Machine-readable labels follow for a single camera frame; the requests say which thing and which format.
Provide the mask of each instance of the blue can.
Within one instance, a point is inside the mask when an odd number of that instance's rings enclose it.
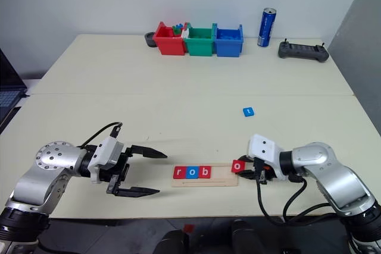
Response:
[[[267,47],[270,42],[271,31],[275,21],[276,10],[274,8],[263,9],[260,35],[258,36],[258,46]]]

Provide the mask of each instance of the black cable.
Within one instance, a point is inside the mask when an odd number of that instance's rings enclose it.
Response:
[[[283,208],[283,219],[285,221],[288,221],[288,217],[287,217],[287,210],[288,210],[288,207],[290,207],[291,203],[302,193],[304,192],[304,190],[306,189],[307,187],[307,181],[305,180],[305,178],[301,178],[301,182],[303,182],[303,186],[296,192],[293,194],[292,197],[290,197],[290,199],[286,202],[285,204],[285,207]]]
[[[307,181],[304,182],[303,181],[303,186],[301,187],[301,189],[299,191],[297,191],[293,197],[294,199],[300,195],[301,192],[303,192],[303,190],[305,189],[304,186],[306,185],[307,187]],[[319,205],[314,205],[308,209],[306,209],[305,211],[301,212],[300,214],[298,214],[297,216],[291,218],[289,221],[285,221],[285,222],[278,222],[276,220],[274,220],[271,216],[269,216],[269,214],[266,212],[266,210],[264,209],[264,206],[263,206],[263,203],[262,203],[262,195],[261,195],[261,184],[259,182],[259,180],[256,180],[257,182],[257,194],[258,194],[258,204],[260,206],[260,209],[263,213],[263,215],[274,225],[276,226],[308,226],[310,224],[314,224],[316,222],[319,222],[323,219],[327,219],[327,218],[333,218],[333,217],[337,217],[336,214],[334,213],[328,213],[328,214],[323,214],[323,215],[319,215],[318,217],[314,217],[313,219],[310,219],[308,221],[304,221],[304,222],[298,222],[298,220],[300,220],[301,218],[305,217],[305,215],[311,211],[314,211],[315,209],[318,209],[318,208],[322,208],[324,206],[329,206],[328,203],[321,203]]]
[[[307,208],[305,211],[302,211],[300,214],[294,216],[293,218],[289,219],[289,221],[296,221],[299,220],[300,218],[304,217],[306,214],[310,213],[311,211],[314,211],[318,208],[325,208],[326,206],[330,206],[329,203],[319,203],[318,205],[314,205],[310,208]]]
[[[90,138],[88,138],[85,142],[83,142],[83,144],[80,146],[81,149],[83,149],[87,144],[90,143],[91,140],[93,140],[96,136],[98,136],[99,134],[101,134],[103,131],[105,131],[107,128],[111,127],[111,126],[114,126],[114,125],[118,125],[119,127],[121,127],[123,125],[122,122],[113,122],[113,123],[110,123],[110,124],[107,124],[105,127],[103,127],[102,129],[100,129],[100,131],[96,132],[93,136],[91,136]]]
[[[53,253],[53,254],[79,254],[78,252],[60,251],[60,250],[47,248],[46,246],[42,244],[41,240],[38,241],[38,248],[41,249],[42,251]]]
[[[308,226],[308,225],[317,223],[317,222],[324,220],[324,219],[336,218],[336,217],[337,217],[336,214],[334,214],[333,212],[329,212],[328,214],[322,214],[322,215],[319,215],[317,217],[314,217],[313,219],[309,219],[309,220],[304,221],[304,222],[293,222],[293,221],[290,222],[289,221],[288,226]]]
[[[272,224],[276,225],[276,226],[284,226],[285,223],[284,222],[278,222],[274,219],[271,218],[271,216],[268,215],[268,213],[266,212],[266,210],[264,209],[263,207],[263,203],[262,203],[262,195],[261,195],[261,183],[259,180],[256,180],[257,182],[257,194],[258,194],[258,204],[260,205],[260,209],[263,213],[263,215],[267,218],[268,221],[270,221]]]

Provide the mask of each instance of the plastic bin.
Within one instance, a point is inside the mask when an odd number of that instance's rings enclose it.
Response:
[[[213,26],[208,28],[188,28],[189,34],[184,38],[186,48],[191,56],[211,56],[213,54]]]
[[[174,35],[173,29],[163,22],[159,23],[154,37],[152,37],[162,55],[183,55],[186,47],[181,34]]]
[[[242,25],[237,30],[214,29],[214,44],[218,57],[239,57],[242,52],[243,33]]]

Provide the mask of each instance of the game controller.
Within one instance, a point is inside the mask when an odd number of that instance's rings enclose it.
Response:
[[[278,56],[281,58],[297,57],[316,59],[319,62],[325,62],[329,58],[329,54],[323,46],[324,43],[321,46],[291,44],[285,39],[279,44]]]

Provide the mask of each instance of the white tabletop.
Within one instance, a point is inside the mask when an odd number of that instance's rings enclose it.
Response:
[[[79,35],[33,93],[352,95],[332,58],[277,56],[280,39],[268,48],[245,39],[239,58],[164,56],[143,36]],[[320,44],[318,39],[290,39]]]
[[[248,106],[255,116],[243,116],[242,108]],[[91,185],[88,178],[72,178],[53,217],[262,215],[253,181],[239,178],[238,187],[171,187],[173,165],[231,162],[245,154],[254,133],[287,150],[313,141],[330,144],[338,159],[381,197],[381,139],[354,96],[32,95],[0,136],[0,205],[42,145],[53,140],[79,145],[112,121],[124,123],[119,141],[168,155],[168,159],[132,158],[122,187],[152,187],[161,192],[137,199],[114,197],[106,194],[106,183]],[[308,181],[291,214],[325,202],[315,182]],[[280,214],[299,187],[275,181],[263,186],[268,212]]]

